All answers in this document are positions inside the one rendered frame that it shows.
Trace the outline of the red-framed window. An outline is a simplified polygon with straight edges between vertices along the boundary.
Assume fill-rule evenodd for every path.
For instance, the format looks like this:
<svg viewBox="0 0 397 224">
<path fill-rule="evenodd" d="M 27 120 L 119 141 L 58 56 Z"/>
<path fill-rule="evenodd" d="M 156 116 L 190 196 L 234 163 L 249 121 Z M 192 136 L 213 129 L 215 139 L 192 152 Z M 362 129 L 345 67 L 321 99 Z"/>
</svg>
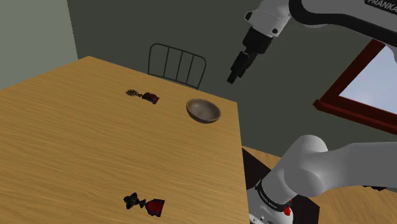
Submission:
<svg viewBox="0 0 397 224">
<path fill-rule="evenodd" d="M 314 107 L 397 135 L 397 51 L 371 40 Z"/>
</svg>

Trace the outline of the small red potted plant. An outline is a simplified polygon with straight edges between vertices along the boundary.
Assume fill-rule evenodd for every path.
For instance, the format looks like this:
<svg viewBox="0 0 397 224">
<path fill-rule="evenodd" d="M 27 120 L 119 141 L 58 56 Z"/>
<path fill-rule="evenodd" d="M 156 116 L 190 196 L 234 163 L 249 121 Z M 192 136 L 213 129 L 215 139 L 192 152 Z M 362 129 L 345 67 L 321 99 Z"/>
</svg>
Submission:
<svg viewBox="0 0 397 224">
<path fill-rule="evenodd" d="M 144 94 L 139 93 L 137 90 L 129 89 L 125 92 L 127 95 L 132 97 L 140 97 L 141 99 L 147 100 L 152 104 L 156 104 L 160 99 L 157 95 L 146 92 Z"/>
</svg>

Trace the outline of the brown wooden bowl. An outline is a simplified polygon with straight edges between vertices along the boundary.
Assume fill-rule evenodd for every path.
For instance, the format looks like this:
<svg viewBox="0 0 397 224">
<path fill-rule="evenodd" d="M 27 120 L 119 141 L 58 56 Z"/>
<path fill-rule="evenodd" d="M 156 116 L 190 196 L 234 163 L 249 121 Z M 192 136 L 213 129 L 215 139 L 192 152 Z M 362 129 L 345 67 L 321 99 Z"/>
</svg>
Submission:
<svg viewBox="0 0 397 224">
<path fill-rule="evenodd" d="M 190 99 L 186 103 L 189 116 L 200 123 L 214 123 L 221 117 L 221 110 L 217 105 L 205 99 Z"/>
</svg>

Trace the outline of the wooden table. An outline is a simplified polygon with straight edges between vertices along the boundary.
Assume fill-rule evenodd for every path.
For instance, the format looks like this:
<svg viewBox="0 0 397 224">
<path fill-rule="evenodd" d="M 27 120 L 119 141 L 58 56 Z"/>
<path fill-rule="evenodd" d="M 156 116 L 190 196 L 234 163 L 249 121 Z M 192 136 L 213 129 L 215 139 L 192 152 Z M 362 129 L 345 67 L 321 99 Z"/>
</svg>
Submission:
<svg viewBox="0 0 397 224">
<path fill-rule="evenodd" d="M 126 209 L 134 192 L 161 217 Z M 0 224 L 248 223 L 235 102 L 94 57 L 0 90 Z"/>
</svg>

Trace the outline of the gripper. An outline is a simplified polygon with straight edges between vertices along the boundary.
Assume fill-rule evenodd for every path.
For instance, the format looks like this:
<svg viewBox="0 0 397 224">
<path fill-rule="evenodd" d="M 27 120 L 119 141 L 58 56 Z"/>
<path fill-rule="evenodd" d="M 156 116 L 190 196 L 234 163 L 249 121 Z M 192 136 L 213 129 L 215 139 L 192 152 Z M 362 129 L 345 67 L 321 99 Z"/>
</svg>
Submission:
<svg viewBox="0 0 397 224">
<path fill-rule="evenodd" d="M 243 52 L 240 52 L 232 64 L 231 73 L 227 82 L 233 84 L 237 77 L 241 78 L 246 70 L 254 62 L 258 54 L 264 54 L 270 46 L 273 37 L 269 37 L 257 31 L 253 27 L 248 29 L 242 44 L 246 47 Z"/>
</svg>

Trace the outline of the large red potted plant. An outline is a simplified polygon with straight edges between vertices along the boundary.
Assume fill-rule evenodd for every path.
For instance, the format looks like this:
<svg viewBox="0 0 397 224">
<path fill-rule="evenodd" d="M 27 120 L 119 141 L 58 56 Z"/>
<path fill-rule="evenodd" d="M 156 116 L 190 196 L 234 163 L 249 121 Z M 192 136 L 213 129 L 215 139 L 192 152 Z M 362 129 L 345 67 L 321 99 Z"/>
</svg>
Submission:
<svg viewBox="0 0 397 224">
<path fill-rule="evenodd" d="M 162 209 L 164 208 L 165 201 L 163 199 L 153 199 L 147 201 L 146 199 L 139 199 L 136 192 L 123 198 L 126 209 L 131 209 L 138 206 L 141 209 L 145 208 L 146 212 L 151 216 L 161 217 Z"/>
</svg>

